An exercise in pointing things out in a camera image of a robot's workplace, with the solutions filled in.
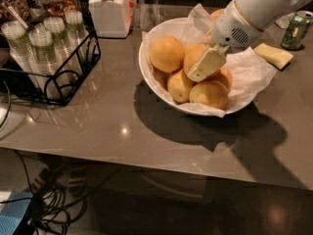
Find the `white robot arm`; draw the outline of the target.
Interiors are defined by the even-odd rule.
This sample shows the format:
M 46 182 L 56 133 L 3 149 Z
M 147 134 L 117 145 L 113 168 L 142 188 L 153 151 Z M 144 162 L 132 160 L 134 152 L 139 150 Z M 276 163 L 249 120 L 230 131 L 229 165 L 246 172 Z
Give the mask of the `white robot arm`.
M 187 73 L 194 82 L 205 80 L 226 64 L 230 50 L 243 51 L 279 17 L 312 0 L 232 0 L 207 33 L 212 47 L 205 47 Z

